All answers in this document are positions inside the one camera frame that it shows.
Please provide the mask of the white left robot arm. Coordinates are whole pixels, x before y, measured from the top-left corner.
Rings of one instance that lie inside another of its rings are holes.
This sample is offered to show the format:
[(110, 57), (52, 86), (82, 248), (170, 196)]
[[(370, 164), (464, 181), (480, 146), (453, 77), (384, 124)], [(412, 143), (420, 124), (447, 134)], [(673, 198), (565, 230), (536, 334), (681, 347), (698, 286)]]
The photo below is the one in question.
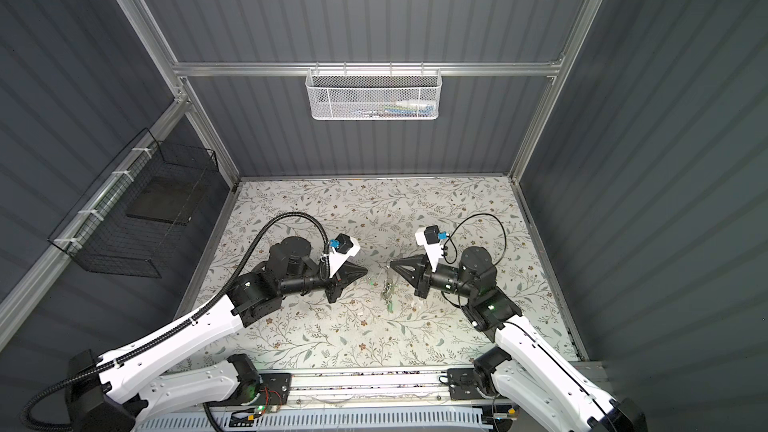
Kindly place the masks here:
[(263, 408), (276, 386), (263, 382), (244, 354), (233, 354), (197, 371), (171, 367), (210, 343), (234, 335), (278, 311), (286, 296), (322, 291), (334, 303), (364, 277), (352, 263), (357, 239), (340, 234), (318, 262), (308, 240), (292, 236), (273, 245), (267, 260), (235, 278), (219, 300), (209, 300), (180, 319), (127, 346), (96, 358), (86, 351), (70, 362), (72, 371), (90, 365), (106, 371), (70, 385), (67, 412), (75, 431), (132, 431), (157, 416), (196, 404)]

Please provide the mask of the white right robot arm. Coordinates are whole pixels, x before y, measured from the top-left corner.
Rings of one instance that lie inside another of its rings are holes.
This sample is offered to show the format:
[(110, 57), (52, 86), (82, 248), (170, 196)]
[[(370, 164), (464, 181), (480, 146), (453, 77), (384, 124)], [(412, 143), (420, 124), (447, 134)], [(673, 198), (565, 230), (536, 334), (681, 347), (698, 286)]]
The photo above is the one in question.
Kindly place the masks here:
[(647, 419), (630, 399), (618, 400), (564, 359), (497, 284), (483, 247), (465, 249), (452, 267), (416, 255), (390, 267), (425, 298), (440, 290), (457, 298), (472, 327), (493, 343), (473, 362), (474, 382), (486, 396), (522, 407), (548, 431), (645, 431)]

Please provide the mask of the items in white basket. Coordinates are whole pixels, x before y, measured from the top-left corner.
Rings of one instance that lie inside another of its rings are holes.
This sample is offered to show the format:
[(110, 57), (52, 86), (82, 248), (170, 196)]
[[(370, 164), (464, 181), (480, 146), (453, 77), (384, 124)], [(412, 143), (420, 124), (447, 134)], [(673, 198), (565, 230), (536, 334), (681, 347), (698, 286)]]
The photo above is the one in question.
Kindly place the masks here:
[(353, 106), (351, 114), (364, 118), (430, 118), (436, 117), (438, 102), (435, 100), (410, 99), (395, 102), (371, 102)]

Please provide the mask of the black foam pad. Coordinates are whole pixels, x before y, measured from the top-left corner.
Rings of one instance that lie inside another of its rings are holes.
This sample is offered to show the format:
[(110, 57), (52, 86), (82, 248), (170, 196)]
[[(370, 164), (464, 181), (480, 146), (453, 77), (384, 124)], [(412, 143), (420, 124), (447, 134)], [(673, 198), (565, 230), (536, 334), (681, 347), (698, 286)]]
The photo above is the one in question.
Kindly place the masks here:
[(187, 226), (207, 187), (202, 183), (154, 177), (130, 203), (126, 215), (164, 224)]

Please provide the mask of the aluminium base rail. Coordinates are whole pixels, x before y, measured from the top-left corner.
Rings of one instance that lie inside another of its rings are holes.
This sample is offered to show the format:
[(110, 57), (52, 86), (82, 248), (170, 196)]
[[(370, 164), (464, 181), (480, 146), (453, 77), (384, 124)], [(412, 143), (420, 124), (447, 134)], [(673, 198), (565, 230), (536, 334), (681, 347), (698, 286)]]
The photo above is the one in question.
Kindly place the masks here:
[(587, 376), (541, 383), (519, 362), (505, 361), (483, 374), (461, 365), (361, 369), (264, 370), (262, 383), (248, 386), (233, 408), (505, 406), (564, 416), (590, 403)]

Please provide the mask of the horizontal aluminium frame bar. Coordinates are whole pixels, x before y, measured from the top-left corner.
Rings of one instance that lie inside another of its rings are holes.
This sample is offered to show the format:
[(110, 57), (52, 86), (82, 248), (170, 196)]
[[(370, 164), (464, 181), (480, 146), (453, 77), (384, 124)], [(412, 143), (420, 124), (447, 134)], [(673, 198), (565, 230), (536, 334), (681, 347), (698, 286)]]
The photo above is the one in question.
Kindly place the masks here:
[(302, 77), (323, 76), (421, 76), (446, 77), (556, 77), (554, 63), (430, 63), (430, 62), (180, 62), (172, 66), (183, 77)]

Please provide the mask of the left side aluminium rail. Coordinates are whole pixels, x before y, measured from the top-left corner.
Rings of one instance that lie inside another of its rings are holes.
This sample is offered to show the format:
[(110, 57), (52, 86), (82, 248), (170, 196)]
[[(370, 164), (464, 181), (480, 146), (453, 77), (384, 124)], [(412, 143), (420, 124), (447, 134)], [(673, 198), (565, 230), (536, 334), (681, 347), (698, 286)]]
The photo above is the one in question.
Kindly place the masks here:
[(118, 201), (124, 186), (132, 183), (140, 170), (160, 152), (160, 142), (176, 127), (190, 108), (187, 95), (176, 97), (159, 119), (145, 132), (128, 143), (127, 153), (103, 178), (96, 180), (95, 190), (76, 202), (74, 212), (65, 216), (60, 233), (16, 286), (1, 302), (1, 347), (5, 348), (27, 318), (59, 279), (71, 262), (63, 245), (81, 246), (86, 242), (82, 228), (90, 219), (103, 221)]

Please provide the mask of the left aluminium frame post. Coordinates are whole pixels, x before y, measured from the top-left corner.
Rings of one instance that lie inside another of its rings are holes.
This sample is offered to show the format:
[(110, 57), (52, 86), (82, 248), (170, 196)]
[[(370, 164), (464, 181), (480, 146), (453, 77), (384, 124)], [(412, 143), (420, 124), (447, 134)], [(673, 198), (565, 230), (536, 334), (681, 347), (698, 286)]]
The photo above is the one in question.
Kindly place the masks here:
[(240, 171), (189, 79), (175, 71), (177, 57), (146, 0), (115, 1), (169, 90), (188, 103), (187, 119), (202, 145), (215, 153), (223, 179), (229, 187), (236, 187), (241, 179)]

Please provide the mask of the aluminium frame corner post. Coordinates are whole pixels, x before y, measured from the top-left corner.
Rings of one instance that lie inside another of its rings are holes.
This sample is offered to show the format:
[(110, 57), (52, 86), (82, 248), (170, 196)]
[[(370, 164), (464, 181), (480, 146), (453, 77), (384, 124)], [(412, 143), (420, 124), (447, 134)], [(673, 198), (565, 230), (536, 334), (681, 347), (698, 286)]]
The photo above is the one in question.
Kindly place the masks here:
[(529, 122), (520, 148), (509, 170), (509, 178), (513, 184), (518, 184), (521, 181), (528, 167), (603, 2), (604, 0), (582, 0), (581, 2), (573, 27), (565, 41), (561, 58), (556, 63), (557, 72), (552, 76), (549, 85), (541, 95), (537, 109)]

